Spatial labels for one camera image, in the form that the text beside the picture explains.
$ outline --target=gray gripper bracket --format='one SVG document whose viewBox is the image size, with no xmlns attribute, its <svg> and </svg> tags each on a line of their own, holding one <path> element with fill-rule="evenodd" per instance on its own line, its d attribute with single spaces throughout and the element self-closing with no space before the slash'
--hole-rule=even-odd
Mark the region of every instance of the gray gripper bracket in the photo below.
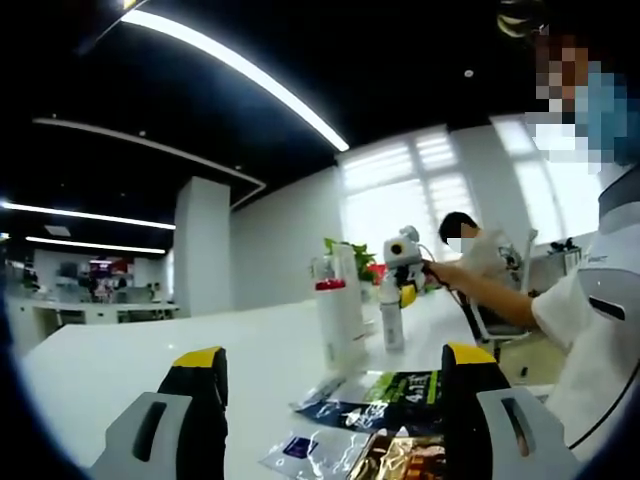
<svg viewBox="0 0 640 480">
<path fill-rule="evenodd" d="M 564 426 L 524 387 L 481 392 L 491 436 L 492 480 L 571 480 L 580 463 L 564 443 Z M 523 439 L 526 442 L 523 454 Z"/>
<path fill-rule="evenodd" d="M 175 480 L 178 440 L 191 397 L 143 393 L 107 428 L 96 480 Z"/>
</svg>

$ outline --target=white pillar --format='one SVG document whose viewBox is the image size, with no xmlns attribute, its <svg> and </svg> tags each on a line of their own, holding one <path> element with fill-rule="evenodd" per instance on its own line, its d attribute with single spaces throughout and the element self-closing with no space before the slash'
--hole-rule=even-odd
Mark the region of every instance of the white pillar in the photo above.
<svg viewBox="0 0 640 480">
<path fill-rule="evenodd" d="M 174 298 L 180 316 L 231 310 L 229 187 L 193 177 L 178 194 Z"/>
<path fill-rule="evenodd" d="M 133 259 L 133 286 L 146 287 L 156 282 L 151 273 L 151 260 L 148 258 L 135 257 Z"/>
</svg>

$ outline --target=office desk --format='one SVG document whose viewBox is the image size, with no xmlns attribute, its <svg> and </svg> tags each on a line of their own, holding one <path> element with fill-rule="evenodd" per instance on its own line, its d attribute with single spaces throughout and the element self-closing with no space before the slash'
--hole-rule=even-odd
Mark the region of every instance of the office desk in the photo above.
<svg viewBox="0 0 640 480">
<path fill-rule="evenodd" d="M 379 320 L 367 339 L 369 370 L 434 370 L 442 346 L 474 344 L 467 321 L 444 290 L 404 310 L 406 349 L 387 354 Z M 292 426 L 307 423 L 288 403 L 325 375 L 314 301 L 163 322 L 71 325 L 21 362 L 26 384 L 70 457 L 92 465 L 104 432 L 142 392 L 156 391 L 185 352 L 222 345 L 229 364 L 226 478 L 275 479 L 260 466 Z"/>
<path fill-rule="evenodd" d="M 173 312 L 178 309 L 172 303 L 70 303 L 7 298 L 9 323 L 19 354 L 30 351 L 62 325 L 61 312 L 77 312 L 77 322 L 86 325 L 116 325 L 123 312 Z"/>
</svg>

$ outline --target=window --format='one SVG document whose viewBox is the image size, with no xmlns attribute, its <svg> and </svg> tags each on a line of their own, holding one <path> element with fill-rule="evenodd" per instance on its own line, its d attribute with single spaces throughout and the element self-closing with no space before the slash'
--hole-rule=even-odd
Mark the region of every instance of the window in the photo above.
<svg viewBox="0 0 640 480">
<path fill-rule="evenodd" d="M 344 185 L 345 239 L 366 243 L 383 263 L 385 240 L 413 225 L 438 260 L 458 258 L 437 234 L 452 210 L 477 218 L 464 175 L 446 131 L 434 129 L 409 135 L 364 153 L 339 157 Z"/>
<path fill-rule="evenodd" d="M 596 231 L 600 183 L 573 125 L 536 125 L 532 138 L 520 119 L 493 122 L 514 162 L 531 225 L 539 232 L 536 243 Z M 533 150 L 525 147 L 525 138 Z"/>
</svg>

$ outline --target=hand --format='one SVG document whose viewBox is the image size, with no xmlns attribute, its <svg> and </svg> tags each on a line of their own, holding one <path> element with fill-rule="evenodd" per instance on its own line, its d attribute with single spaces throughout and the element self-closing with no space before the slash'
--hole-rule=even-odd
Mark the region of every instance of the hand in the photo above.
<svg viewBox="0 0 640 480">
<path fill-rule="evenodd" d="M 439 283 L 450 289 L 458 290 L 467 272 L 460 267 L 451 264 L 430 262 L 423 260 L 424 272 L 428 283 Z"/>
</svg>

